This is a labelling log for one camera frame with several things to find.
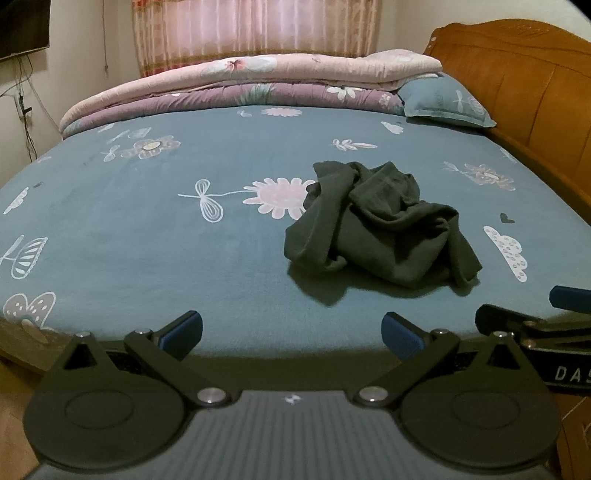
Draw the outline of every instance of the blue bed sheet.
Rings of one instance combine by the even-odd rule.
[[[310,277],[283,256],[317,161],[392,161],[460,212],[483,270],[471,291],[407,291],[353,269]],[[591,228],[474,131],[323,108],[163,113],[63,141],[0,190],[9,321],[119,339],[187,310],[202,355],[381,350],[396,311],[475,332],[483,303],[551,318],[557,284],[591,286]]]

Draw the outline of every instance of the blue pillow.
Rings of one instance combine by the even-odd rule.
[[[398,96],[405,116],[422,116],[463,127],[494,127],[486,109],[455,78],[439,73],[437,78],[408,82]]]

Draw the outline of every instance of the black television screen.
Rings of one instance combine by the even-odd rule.
[[[51,0],[0,0],[0,60],[49,47]]]

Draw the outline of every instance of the curtain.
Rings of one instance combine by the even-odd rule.
[[[274,53],[374,52],[382,0],[132,0],[142,76]]]

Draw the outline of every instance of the wooden headboard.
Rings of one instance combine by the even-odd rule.
[[[507,19],[438,28],[425,54],[486,107],[487,134],[591,223],[591,43]]]

